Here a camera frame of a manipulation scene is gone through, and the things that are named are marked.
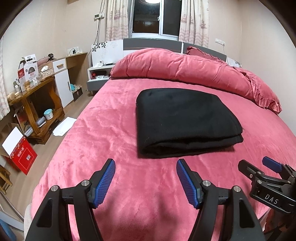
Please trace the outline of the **pink bed sheet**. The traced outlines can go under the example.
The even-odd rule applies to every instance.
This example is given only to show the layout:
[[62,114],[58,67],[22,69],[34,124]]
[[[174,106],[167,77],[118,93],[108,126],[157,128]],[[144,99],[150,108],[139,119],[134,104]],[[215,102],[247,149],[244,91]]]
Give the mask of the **pink bed sheet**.
[[[243,141],[202,151],[179,150],[154,132],[137,137],[137,97],[144,90],[181,88],[217,96],[237,117]],[[104,202],[94,211],[104,240],[187,240],[198,214],[182,188],[176,163],[181,155],[189,167],[217,187],[250,181],[238,170],[246,160],[267,175],[263,157],[295,166],[295,135],[269,109],[234,93],[197,84],[147,78],[109,80],[93,97],[56,150],[33,193],[35,215],[53,185],[68,188],[86,180],[107,159],[116,170]]]

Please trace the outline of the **pink folded duvet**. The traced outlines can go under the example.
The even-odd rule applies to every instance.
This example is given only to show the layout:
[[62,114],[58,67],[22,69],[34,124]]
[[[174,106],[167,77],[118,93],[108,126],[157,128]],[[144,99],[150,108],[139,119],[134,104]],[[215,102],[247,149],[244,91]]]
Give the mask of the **pink folded duvet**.
[[113,79],[149,78],[198,84],[237,94],[276,114],[282,111],[279,98],[261,78],[222,60],[146,48],[119,60],[110,75]]

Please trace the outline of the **wall power socket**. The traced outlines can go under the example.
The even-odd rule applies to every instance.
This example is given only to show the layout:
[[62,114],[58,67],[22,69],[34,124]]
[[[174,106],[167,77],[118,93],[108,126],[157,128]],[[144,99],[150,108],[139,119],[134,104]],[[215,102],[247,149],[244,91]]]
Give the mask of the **wall power socket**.
[[221,39],[215,39],[215,42],[217,43],[217,44],[220,44],[220,45],[222,45],[222,46],[225,46],[225,42],[223,41],[223,40],[221,40]]

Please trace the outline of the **right patterned curtain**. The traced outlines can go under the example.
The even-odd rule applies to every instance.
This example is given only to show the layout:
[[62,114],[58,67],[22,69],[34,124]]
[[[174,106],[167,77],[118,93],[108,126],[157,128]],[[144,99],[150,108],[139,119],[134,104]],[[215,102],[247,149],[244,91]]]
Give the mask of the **right patterned curtain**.
[[178,40],[207,48],[209,44],[209,22],[208,0],[182,1]]

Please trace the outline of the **pink ruffled pillow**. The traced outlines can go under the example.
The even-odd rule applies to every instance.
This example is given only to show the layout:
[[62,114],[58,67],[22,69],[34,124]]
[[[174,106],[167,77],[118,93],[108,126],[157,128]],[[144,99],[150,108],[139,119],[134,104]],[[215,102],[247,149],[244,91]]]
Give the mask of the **pink ruffled pillow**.
[[217,61],[217,62],[226,62],[226,60],[227,60],[226,57],[225,58],[224,57],[219,58],[219,57],[213,56],[211,54],[208,54],[208,53],[200,50],[199,48],[196,48],[196,47],[193,47],[193,46],[190,46],[190,47],[187,48],[186,54],[191,55],[191,56],[199,56],[199,57],[209,59],[209,60],[214,60],[214,61]]

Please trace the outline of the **red cardboard box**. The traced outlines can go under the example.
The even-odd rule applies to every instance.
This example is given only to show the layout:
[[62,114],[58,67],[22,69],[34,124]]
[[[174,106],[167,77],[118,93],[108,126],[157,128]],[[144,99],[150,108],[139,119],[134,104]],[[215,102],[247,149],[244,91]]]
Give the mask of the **red cardboard box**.
[[1,130],[1,155],[25,175],[29,173],[37,158],[37,153],[20,131],[18,125],[13,123],[5,125]]

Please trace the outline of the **brown wooden shelf table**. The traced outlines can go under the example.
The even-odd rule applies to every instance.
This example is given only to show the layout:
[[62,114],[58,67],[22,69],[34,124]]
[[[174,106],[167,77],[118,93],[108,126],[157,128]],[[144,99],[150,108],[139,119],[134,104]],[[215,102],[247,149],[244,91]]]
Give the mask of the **brown wooden shelf table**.
[[[8,101],[13,110],[21,108],[25,111],[28,122],[33,129],[33,133],[29,136],[29,140],[33,143],[46,144],[54,125],[65,117],[61,99],[55,89],[55,77],[51,76],[30,90],[20,93],[13,100]],[[46,120],[46,123],[39,127],[37,120],[44,116],[47,109],[53,110],[53,118]]]

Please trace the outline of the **small teal white pot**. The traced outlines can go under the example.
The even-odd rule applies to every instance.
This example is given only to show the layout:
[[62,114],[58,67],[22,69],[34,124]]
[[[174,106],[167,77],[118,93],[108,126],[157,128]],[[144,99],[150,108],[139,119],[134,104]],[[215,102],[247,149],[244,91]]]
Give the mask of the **small teal white pot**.
[[47,109],[44,112],[44,117],[45,117],[46,120],[51,120],[54,117],[53,109]]

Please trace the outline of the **grey bed headboard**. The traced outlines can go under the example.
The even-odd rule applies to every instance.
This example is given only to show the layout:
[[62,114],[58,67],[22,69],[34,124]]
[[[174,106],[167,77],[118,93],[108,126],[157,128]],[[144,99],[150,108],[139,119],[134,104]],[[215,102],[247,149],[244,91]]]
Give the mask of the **grey bed headboard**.
[[174,40],[164,40],[164,39],[150,39],[150,38],[125,38],[123,39],[123,50],[124,51],[135,51],[145,48],[162,48],[167,49],[176,53],[186,54],[188,47],[195,47],[201,51],[217,57],[226,62],[227,56],[223,53],[211,50],[202,46],[184,43]]

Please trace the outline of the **left patterned curtain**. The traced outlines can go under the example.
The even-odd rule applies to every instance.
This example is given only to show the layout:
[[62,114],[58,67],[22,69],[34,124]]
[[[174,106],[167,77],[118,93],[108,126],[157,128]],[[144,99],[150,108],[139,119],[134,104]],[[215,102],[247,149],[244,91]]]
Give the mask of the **left patterned curtain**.
[[106,14],[106,41],[123,40],[130,38],[132,10],[134,1],[132,0],[110,0],[107,2]]

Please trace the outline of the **white paper on floor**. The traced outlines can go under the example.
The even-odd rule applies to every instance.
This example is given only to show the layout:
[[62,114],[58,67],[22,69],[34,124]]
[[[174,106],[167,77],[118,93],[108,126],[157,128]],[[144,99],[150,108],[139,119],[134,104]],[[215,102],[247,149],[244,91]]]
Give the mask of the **white paper on floor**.
[[67,117],[65,120],[59,123],[59,125],[53,130],[54,136],[64,136],[76,122],[76,118]]

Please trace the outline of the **white red product box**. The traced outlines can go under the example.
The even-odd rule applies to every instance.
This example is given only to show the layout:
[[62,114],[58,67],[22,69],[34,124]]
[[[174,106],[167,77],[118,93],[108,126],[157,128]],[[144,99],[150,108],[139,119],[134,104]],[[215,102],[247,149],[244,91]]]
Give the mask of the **white red product box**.
[[38,85],[39,70],[37,58],[35,54],[31,54],[22,58],[18,66],[18,81],[22,92],[26,91],[26,84],[29,87]]

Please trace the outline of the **black pants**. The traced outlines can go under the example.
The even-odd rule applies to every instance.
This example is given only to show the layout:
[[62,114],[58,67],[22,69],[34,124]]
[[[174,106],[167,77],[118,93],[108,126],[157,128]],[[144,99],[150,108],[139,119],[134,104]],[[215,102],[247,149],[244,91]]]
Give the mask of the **black pants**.
[[182,88],[152,88],[136,100],[140,157],[198,155],[243,142],[238,118],[214,94]]

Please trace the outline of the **patterned curtain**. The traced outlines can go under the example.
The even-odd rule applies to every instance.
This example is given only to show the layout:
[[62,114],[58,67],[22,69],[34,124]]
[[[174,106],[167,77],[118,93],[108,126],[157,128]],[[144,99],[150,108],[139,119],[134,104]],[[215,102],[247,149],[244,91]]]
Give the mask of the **patterned curtain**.
[[134,1],[132,0],[110,0],[107,2],[106,14],[106,41],[123,40],[130,38],[132,10]]
[[207,48],[209,44],[209,22],[208,0],[182,1],[178,40]]

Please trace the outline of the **white grey nightstand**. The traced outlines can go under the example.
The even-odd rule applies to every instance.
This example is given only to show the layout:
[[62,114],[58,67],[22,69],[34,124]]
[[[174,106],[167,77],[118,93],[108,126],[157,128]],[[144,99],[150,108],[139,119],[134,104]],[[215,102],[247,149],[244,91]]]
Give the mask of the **white grey nightstand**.
[[88,68],[88,91],[100,90],[110,78],[116,62],[123,58],[123,40],[99,42],[91,45],[92,67]]

